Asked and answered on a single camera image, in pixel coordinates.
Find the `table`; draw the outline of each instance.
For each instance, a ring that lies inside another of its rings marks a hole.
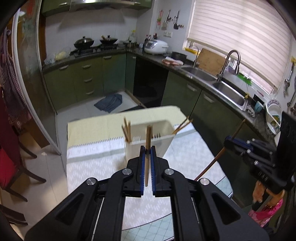
[[[69,192],[75,190],[89,177],[95,177],[98,180],[106,179],[114,172],[126,167],[121,129],[123,117],[130,120],[132,125],[160,120],[168,120],[172,125],[176,125],[186,118],[178,107],[166,106],[68,123],[67,184]],[[176,135],[163,158],[168,160],[171,168],[180,171],[186,178],[194,179],[214,156],[190,124]],[[218,163],[215,163],[203,177],[211,180],[227,196],[232,196],[230,182]],[[163,236],[165,240],[166,237],[173,236],[170,199],[155,198],[149,188],[150,183],[151,179],[149,179],[148,188],[144,189],[142,198],[126,198],[123,239],[137,240],[136,237],[151,239],[153,236],[160,239],[160,236]]]

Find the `hand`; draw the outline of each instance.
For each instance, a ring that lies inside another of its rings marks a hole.
[[[284,197],[285,191],[282,190],[279,194],[272,193],[269,189],[266,189],[266,187],[259,181],[256,182],[255,189],[253,191],[253,202],[259,202],[262,203],[262,196],[264,194],[264,191],[273,196],[273,198],[267,203],[268,206],[275,206],[278,204],[278,202]]]

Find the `blue cloth on floor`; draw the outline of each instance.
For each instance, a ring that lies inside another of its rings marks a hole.
[[[106,111],[110,113],[115,108],[122,104],[122,95],[121,94],[112,94],[107,95],[104,99],[101,99],[94,104],[99,110]]]

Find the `cabinet handle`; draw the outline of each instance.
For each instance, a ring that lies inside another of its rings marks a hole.
[[[204,94],[204,99],[209,101],[211,104],[215,102],[214,100],[212,100],[210,97],[206,96],[205,94]]]
[[[196,88],[193,88],[191,85],[187,84],[187,88],[190,89],[193,92],[197,92]]]
[[[60,67],[59,70],[64,70],[64,69],[66,69],[66,68],[68,68],[68,67],[69,67],[69,65],[65,65],[65,66],[63,66],[63,67]]]
[[[88,82],[91,82],[92,81],[92,78],[88,79],[88,80],[84,80],[83,82],[84,83],[88,83]]]
[[[63,2],[63,3],[59,4],[59,7],[65,6],[65,5],[68,5],[68,3],[67,2]]]
[[[103,59],[111,59],[112,56],[104,56]]]
[[[86,95],[92,95],[93,93],[94,93],[94,90],[91,91],[91,92],[86,92],[85,94],[86,94]]]
[[[87,65],[83,65],[83,66],[81,66],[83,69],[88,69],[88,68],[90,68],[91,67],[91,64],[87,64]]]

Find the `small faucet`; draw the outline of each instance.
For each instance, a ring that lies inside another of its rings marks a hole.
[[[225,63],[224,63],[224,66],[223,66],[221,72],[220,72],[219,74],[217,74],[217,77],[218,77],[217,81],[218,81],[218,82],[221,81],[222,78],[223,78],[224,71],[225,71],[226,66],[227,66],[227,64],[228,64],[229,57],[230,57],[230,55],[231,55],[232,53],[237,53],[237,65],[236,65],[236,67],[235,67],[235,74],[236,74],[236,75],[239,74],[240,53],[239,53],[237,50],[233,49],[233,50],[231,50],[231,51],[228,53],[228,55],[227,55],[227,57],[226,57],[226,60],[225,60]]]
[[[193,63],[193,67],[195,67],[196,65],[198,66],[199,63],[197,62],[197,57],[198,57],[198,52],[200,51],[200,49],[197,47],[197,54],[196,54],[196,57],[195,57],[195,60],[194,60],[194,63]]]

